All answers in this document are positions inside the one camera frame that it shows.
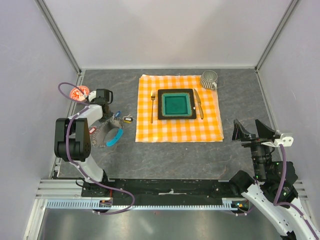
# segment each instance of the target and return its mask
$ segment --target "marble table surface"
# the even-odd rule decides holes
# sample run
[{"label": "marble table surface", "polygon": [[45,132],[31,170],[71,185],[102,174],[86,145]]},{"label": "marble table surface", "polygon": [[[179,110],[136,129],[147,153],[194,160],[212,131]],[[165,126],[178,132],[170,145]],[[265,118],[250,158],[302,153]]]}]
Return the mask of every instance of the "marble table surface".
[{"label": "marble table surface", "polygon": [[[205,69],[112,69],[87,70],[83,85],[91,91],[113,91],[111,111],[137,117],[139,78],[146,75],[201,75]],[[232,142],[233,120],[257,133],[255,119],[270,126],[266,106],[254,69],[214,69],[218,74],[218,99],[223,142],[135,142],[136,122],[112,147],[92,148],[91,155],[110,178],[136,179],[230,179],[239,170],[253,176],[251,153]],[[280,159],[278,151],[272,155]],[[79,177],[74,166],[62,162],[59,177]]]}]

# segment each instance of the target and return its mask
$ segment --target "orange and white dish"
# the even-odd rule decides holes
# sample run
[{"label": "orange and white dish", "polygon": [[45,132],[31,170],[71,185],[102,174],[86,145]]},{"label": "orange and white dish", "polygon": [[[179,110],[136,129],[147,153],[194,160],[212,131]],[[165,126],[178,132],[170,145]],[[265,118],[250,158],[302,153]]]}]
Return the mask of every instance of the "orange and white dish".
[{"label": "orange and white dish", "polygon": [[[89,91],[88,87],[86,87],[86,86],[78,86],[78,88],[80,88],[84,92],[85,95],[87,95],[87,96],[89,95],[90,91]],[[77,100],[77,101],[80,101],[80,102],[85,102],[86,101],[86,98],[84,97],[84,95],[77,88],[72,89],[69,96],[73,100]]]}]

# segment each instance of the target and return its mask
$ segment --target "checkered cloth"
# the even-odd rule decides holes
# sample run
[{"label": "checkered cloth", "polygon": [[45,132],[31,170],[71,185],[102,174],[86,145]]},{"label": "checkered cloth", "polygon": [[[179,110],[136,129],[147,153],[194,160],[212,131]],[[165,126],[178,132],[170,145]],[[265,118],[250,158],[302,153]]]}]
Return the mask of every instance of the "checkered cloth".
[{"label": "checkered cloth", "polygon": [[[196,89],[201,99],[204,118],[194,96],[196,119],[158,120],[159,89]],[[153,123],[151,91],[155,91]],[[139,79],[136,142],[221,142],[224,138],[217,91],[204,89],[200,76],[150,76]]]}]

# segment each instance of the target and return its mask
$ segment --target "knife handle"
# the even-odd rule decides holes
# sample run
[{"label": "knife handle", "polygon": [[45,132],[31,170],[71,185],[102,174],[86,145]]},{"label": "knife handle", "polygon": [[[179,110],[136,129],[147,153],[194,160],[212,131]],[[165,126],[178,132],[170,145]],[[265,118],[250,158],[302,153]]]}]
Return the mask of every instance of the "knife handle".
[{"label": "knife handle", "polygon": [[201,119],[204,119],[204,111],[202,110],[201,103],[198,103],[198,106],[199,106],[199,111],[200,111],[200,117],[201,117]]}]

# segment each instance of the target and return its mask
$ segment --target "fork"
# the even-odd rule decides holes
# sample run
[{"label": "fork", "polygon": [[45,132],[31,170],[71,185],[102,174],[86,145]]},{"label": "fork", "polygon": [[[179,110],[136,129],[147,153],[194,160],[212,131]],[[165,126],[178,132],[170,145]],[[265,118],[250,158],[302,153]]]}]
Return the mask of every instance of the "fork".
[{"label": "fork", "polygon": [[152,100],[152,112],[151,112],[151,123],[154,122],[154,100],[156,100],[156,93],[151,91],[151,100]]}]

